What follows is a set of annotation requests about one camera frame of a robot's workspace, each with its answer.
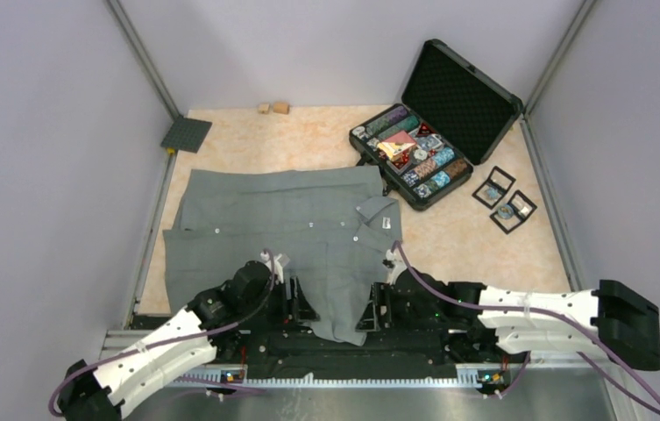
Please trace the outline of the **grey button shirt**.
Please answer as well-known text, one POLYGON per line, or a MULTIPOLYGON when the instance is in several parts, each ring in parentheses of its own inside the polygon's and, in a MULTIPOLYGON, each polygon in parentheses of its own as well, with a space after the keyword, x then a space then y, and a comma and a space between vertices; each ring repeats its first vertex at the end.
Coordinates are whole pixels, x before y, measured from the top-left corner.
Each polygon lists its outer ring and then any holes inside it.
POLYGON ((401 239, 399 202, 374 167, 262 175, 191 173, 171 229, 164 231, 168 302, 178 310, 271 250, 317 313, 314 334, 354 346, 371 287, 401 239))

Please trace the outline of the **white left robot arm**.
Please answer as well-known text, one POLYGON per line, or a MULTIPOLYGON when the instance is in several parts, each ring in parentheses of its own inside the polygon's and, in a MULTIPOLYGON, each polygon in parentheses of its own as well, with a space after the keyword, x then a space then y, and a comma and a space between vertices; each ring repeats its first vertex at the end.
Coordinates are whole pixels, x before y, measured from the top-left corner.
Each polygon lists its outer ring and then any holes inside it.
POLYGON ((52 392, 48 411, 66 420, 124 420, 190 370, 233 360, 246 337, 287 324, 289 262, 285 254, 264 249, 123 351, 76 362, 52 392))

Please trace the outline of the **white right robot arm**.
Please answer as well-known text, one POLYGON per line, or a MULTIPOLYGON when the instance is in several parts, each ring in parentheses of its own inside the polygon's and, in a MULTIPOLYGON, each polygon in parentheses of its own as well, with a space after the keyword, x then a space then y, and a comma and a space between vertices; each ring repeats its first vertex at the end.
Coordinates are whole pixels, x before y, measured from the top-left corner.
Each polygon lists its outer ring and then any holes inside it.
POLYGON ((582 353, 640 371, 660 370, 659 309, 622 282, 601 280, 595 289, 566 293, 444 283, 409 266, 398 243, 381 263, 387 271, 381 305, 390 325, 451 330, 465 361, 582 353))

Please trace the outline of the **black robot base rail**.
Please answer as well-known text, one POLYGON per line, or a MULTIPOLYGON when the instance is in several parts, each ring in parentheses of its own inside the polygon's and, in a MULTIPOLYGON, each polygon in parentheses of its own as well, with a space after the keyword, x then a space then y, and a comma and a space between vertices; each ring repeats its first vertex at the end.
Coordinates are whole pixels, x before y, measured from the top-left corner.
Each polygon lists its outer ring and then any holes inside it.
POLYGON ((311 310, 257 316, 214 339, 212 362, 198 363, 176 378, 263 388, 450 387, 458 382, 492 389, 510 382, 507 369, 537 356, 535 351, 503 351, 494 331, 479 321, 432 310, 367 310, 359 324, 365 334, 361 346, 318 338, 309 326, 314 321, 311 310))

